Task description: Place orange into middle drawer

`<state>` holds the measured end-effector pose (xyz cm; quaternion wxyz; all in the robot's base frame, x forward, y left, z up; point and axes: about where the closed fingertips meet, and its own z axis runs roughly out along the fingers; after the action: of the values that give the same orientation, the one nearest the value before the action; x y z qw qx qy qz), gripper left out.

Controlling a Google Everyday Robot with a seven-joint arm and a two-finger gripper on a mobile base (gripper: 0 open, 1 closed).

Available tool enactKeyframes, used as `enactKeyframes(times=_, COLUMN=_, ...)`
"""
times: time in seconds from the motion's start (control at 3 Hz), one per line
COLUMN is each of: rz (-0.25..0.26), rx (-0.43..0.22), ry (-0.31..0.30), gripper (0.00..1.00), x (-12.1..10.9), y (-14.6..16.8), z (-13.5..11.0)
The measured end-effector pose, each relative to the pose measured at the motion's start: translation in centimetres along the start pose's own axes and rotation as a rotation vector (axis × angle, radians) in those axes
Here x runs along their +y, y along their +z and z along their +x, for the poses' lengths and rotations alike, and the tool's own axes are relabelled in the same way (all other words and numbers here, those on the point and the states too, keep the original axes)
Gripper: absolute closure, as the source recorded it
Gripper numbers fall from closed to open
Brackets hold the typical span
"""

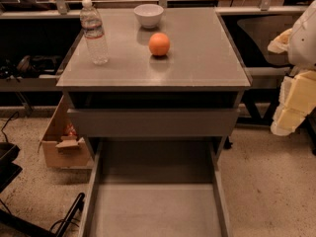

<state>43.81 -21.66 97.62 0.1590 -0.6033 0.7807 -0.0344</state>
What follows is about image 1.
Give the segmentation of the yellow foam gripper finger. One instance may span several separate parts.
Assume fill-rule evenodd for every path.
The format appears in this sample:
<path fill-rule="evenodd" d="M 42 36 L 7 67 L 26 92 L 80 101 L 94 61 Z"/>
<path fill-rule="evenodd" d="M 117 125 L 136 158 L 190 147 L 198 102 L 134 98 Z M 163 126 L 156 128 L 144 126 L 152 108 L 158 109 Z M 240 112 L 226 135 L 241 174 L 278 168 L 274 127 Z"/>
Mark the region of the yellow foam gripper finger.
<path fill-rule="evenodd" d="M 316 72 L 303 71 L 293 78 L 285 76 L 278 101 L 271 132 L 287 136 L 295 132 L 316 108 Z"/>

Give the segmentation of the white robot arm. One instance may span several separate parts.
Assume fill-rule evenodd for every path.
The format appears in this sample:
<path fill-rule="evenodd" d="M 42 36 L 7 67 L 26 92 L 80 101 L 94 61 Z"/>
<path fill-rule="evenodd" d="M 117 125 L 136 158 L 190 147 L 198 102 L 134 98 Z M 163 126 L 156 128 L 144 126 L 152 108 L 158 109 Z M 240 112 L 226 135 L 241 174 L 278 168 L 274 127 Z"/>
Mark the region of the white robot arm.
<path fill-rule="evenodd" d="M 316 1 L 288 29 L 272 40 L 268 51 L 287 52 L 293 66 L 281 82 L 271 132 L 287 136 L 316 108 Z"/>

